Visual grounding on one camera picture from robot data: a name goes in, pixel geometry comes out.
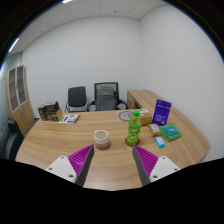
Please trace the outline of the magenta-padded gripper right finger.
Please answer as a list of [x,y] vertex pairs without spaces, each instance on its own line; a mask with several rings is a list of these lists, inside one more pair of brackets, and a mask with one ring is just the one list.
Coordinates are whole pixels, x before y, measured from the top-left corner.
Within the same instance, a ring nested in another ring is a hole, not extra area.
[[138,145],[133,146],[132,155],[143,186],[180,170],[167,156],[158,157]]

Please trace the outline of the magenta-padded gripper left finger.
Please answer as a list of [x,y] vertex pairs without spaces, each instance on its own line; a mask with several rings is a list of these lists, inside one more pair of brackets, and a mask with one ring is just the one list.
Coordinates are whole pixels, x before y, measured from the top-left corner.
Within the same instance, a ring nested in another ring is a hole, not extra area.
[[79,186],[83,186],[93,156],[94,145],[89,145],[70,156],[59,156],[46,168],[46,171]]

